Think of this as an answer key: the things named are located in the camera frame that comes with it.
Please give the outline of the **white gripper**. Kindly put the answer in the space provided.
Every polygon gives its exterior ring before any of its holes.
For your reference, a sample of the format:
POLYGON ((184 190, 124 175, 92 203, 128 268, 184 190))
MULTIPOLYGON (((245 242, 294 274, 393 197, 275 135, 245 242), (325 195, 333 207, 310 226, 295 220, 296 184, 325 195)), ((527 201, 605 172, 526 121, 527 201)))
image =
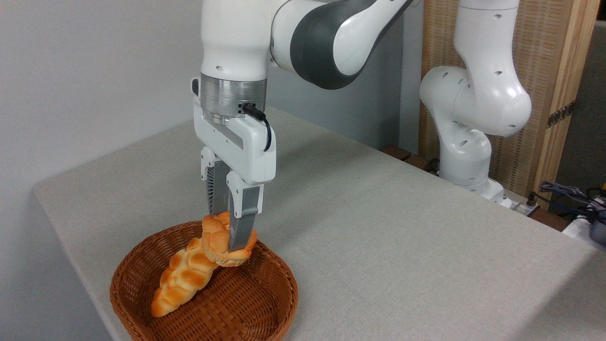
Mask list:
POLYGON ((229 251, 248 244, 256 214, 262 212, 263 183, 276 173, 276 138, 267 145, 267 126, 244 107, 264 112, 266 80, 193 78, 194 126, 201 151, 210 215, 230 212, 229 251))

